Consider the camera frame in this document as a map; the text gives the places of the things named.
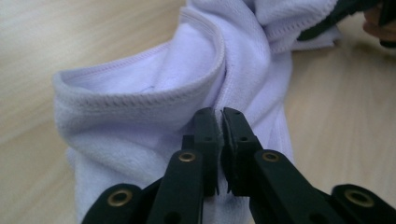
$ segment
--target fabric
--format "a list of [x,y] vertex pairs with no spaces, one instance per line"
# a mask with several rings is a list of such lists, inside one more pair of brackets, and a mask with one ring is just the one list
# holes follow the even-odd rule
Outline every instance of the fabric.
[[[191,0],[171,41],[138,55],[53,78],[55,120],[70,146],[78,223],[107,188],[144,188],[163,176],[195,111],[242,111],[263,147],[292,160],[283,101],[290,51],[335,0]],[[327,46],[326,42],[315,47]],[[248,223],[245,198],[205,199],[204,223]]]

